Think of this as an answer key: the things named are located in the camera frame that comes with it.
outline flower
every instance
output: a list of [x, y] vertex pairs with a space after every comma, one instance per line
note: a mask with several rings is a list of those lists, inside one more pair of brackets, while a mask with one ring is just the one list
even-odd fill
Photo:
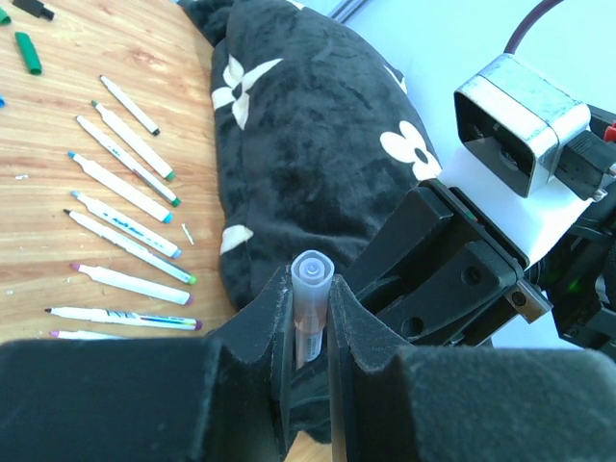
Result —
[[[244, 74], [244, 67], [233, 56], [229, 55], [229, 64], [222, 72], [222, 79], [227, 87], [214, 90], [212, 93], [212, 104], [214, 111], [228, 104], [233, 104], [231, 112], [238, 122], [238, 125], [243, 130], [248, 120], [248, 112], [250, 107], [250, 96], [248, 91], [254, 87], [266, 72], [280, 63], [282, 59], [267, 61], [257, 65], [254, 69]], [[242, 93], [239, 98], [233, 94], [233, 90], [239, 85], [242, 86]]]
[[220, 255], [233, 250], [238, 245], [248, 241], [254, 233], [243, 224], [234, 224], [222, 231], [222, 243], [220, 244]]
[[408, 94], [408, 89], [406, 88], [406, 78], [402, 76], [402, 80], [400, 81], [398, 80], [398, 77], [396, 77], [396, 74], [394, 73], [392, 69], [390, 69], [387, 65], [385, 65], [384, 67], [391, 74], [391, 76], [394, 77], [394, 80], [399, 85], [399, 87], [402, 89], [402, 91], [404, 91], [404, 94]]
[[413, 124], [403, 120], [400, 123], [402, 134], [385, 132], [381, 144], [385, 152], [400, 162], [412, 164], [413, 174], [418, 181], [435, 178], [441, 173], [441, 166], [427, 150], [424, 137]]
[[295, 2], [294, 0], [287, 0], [287, 1], [288, 1], [289, 3], [291, 3], [291, 4], [295, 5], [295, 6], [297, 7], [297, 9], [298, 9], [298, 10], [300, 10], [300, 11], [301, 11], [301, 10], [303, 10], [303, 9], [305, 8], [305, 7], [304, 7], [304, 5], [302, 5], [302, 4], [301, 4], [301, 3], [299, 3], [299, 2]]

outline pillow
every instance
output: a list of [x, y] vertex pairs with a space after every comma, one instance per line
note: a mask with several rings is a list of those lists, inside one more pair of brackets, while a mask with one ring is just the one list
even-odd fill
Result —
[[237, 309], [307, 249], [343, 272], [440, 172], [406, 83], [346, 26], [288, 0], [182, 0], [215, 47], [212, 103]]

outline green marker cap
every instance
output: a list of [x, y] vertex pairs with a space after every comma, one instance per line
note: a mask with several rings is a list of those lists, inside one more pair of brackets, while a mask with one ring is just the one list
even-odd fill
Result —
[[15, 32], [15, 39], [17, 40], [17, 46], [19, 46], [19, 51], [21, 51], [21, 56], [28, 68], [28, 72], [32, 75], [40, 75], [42, 73], [42, 64], [40, 63], [37, 49], [30, 40], [30, 36], [25, 32]]
[[0, 26], [8, 26], [9, 24], [11, 24], [11, 17], [0, 8]]

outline pen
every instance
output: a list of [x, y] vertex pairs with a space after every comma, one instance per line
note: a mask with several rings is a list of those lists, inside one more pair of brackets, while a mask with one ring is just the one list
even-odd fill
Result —
[[316, 359], [321, 352], [333, 276], [334, 264], [316, 250], [303, 252], [291, 264], [298, 369]]
[[177, 303], [178, 305], [190, 305], [193, 302], [193, 296], [188, 292], [146, 281], [145, 279], [139, 279], [138, 277], [129, 276], [122, 272], [112, 271], [102, 267], [88, 267], [78, 263], [71, 263], [70, 267], [87, 274], [93, 281], [118, 287], [125, 291], [152, 296], [160, 300]]
[[156, 151], [154, 151], [154, 149], [148, 146], [145, 141], [131, 129], [131, 127], [126, 125], [121, 118], [97, 101], [92, 101], [92, 106], [96, 111], [98, 111], [98, 113], [100, 113], [101, 118], [107, 126], [114, 130], [114, 132], [122, 138], [126, 144], [131, 146], [136, 153], [148, 162], [159, 175], [168, 181], [175, 178], [173, 168], [171, 168], [169, 164], [165, 162], [161, 156], [156, 153]]
[[163, 329], [199, 330], [203, 323], [191, 318], [172, 316], [140, 315], [126, 311], [103, 310], [100, 308], [46, 308], [46, 313], [70, 320], [106, 322], [111, 324], [138, 325], [143, 327], [162, 327]]
[[122, 105], [143, 125], [148, 132], [154, 136], [158, 136], [161, 133], [161, 129], [154, 123], [154, 121], [148, 117], [144, 111], [142, 111], [135, 102], [128, 97], [128, 95], [120, 89], [115, 83], [109, 80], [104, 75], [100, 76], [100, 80], [109, 93], [122, 103]]
[[89, 161], [85, 157], [72, 151], [68, 152], [68, 157], [79, 164], [83, 171], [89, 176], [112, 190], [114, 193], [121, 195], [133, 205], [139, 207], [158, 221], [162, 221], [163, 223], [171, 223], [173, 220], [173, 214], [170, 213], [169, 210], [159, 205], [143, 192], [129, 185], [121, 178], [115, 176], [95, 161]]
[[81, 115], [77, 115], [75, 120], [86, 130], [101, 146], [107, 149], [120, 162], [122, 162], [129, 170], [135, 173], [143, 183], [154, 190], [160, 197], [170, 203], [173, 207], [177, 207], [182, 203], [175, 193], [167, 186], [161, 183], [158, 178], [147, 171], [143, 166], [131, 157], [124, 149], [122, 149], [115, 141], [101, 132], [94, 124]]
[[154, 231], [147, 229], [145, 226], [140, 225], [133, 219], [126, 217], [113, 207], [107, 205], [105, 202], [98, 199], [92, 199], [78, 191], [71, 191], [70, 195], [84, 204], [96, 217], [104, 219], [116, 228], [124, 231], [126, 234], [129, 234], [135, 239], [139, 239], [142, 243], [155, 248], [167, 257], [178, 258], [182, 254], [182, 250], [180, 250], [176, 244], [159, 236]]
[[79, 212], [71, 212], [70, 210], [64, 209], [64, 212], [79, 224], [81, 224], [84, 228], [89, 229], [94, 234], [97, 234], [103, 239], [106, 239], [112, 244], [117, 245], [120, 248], [123, 248], [131, 255], [143, 260], [145, 263], [153, 266], [154, 268], [158, 268], [159, 270], [166, 272], [168, 275], [173, 276], [174, 278], [182, 281], [185, 284], [194, 284], [196, 282], [196, 277], [190, 274], [189, 272], [176, 267], [172, 263], [167, 260], [162, 259], [152, 253], [150, 253], [145, 247], [137, 244], [134, 241], [122, 236], [117, 231], [114, 231], [112, 228], [108, 228], [100, 224], [97, 221], [94, 221], [90, 217], [86, 217]]
[[117, 337], [117, 335], [99, 334], [98, 332], [89, 332], [88, 330], [52, 330], [49, 335], [57, 339], [68, 340], [119, 340], [126, 337]]

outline wood grain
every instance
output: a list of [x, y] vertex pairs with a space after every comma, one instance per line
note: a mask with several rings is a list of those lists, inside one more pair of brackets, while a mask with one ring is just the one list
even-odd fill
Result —
[[[13, 19], [0, 28], [0, 94], [7, 103], [0, 109], [0, 341], [47, 338], [53, 329], [132, 337], [203, 335], [64, 320], [43, 312], [52, 306], [197, 318], [206, 331], [224, 323], [234, 310], [218, 275], [223, 214], [209, 88], [212, 47], [167, 0], [64, 0], [48, 5], [56, 14], [52, 22], [8, 1], [0, 6]], [[42, 75], [26, 71], [15, 32], [30, 35]], [[107, 92], [100, 74], [120, 85], [159, 125], [159, 137], [149, 135]], [[156, 221], [99, 185], [66, 156], [74, 150], [95, 160], [162, 203], [74, 120], [85, 116], [123, 145], [90, 105], [92, 99], [118, 114], [175, 169], [170, 187], [183, 203], [173, 210], [171, 224]], [[28, 177], [16, 179], [20, 175]], [[183, 254], [177, 264], [198, 278], [190, 288], [194, 304], [185, 307], [131, 294], [73, 271], [70, 262], [100, 265], [187, 289], [68, 218], [64, 208], [86, 211], [69, 195], [71, 190], [109, 203], [178, 244]], [[331, 455], [328, 447], [301, 435], [287, 460], [323, 461]]]

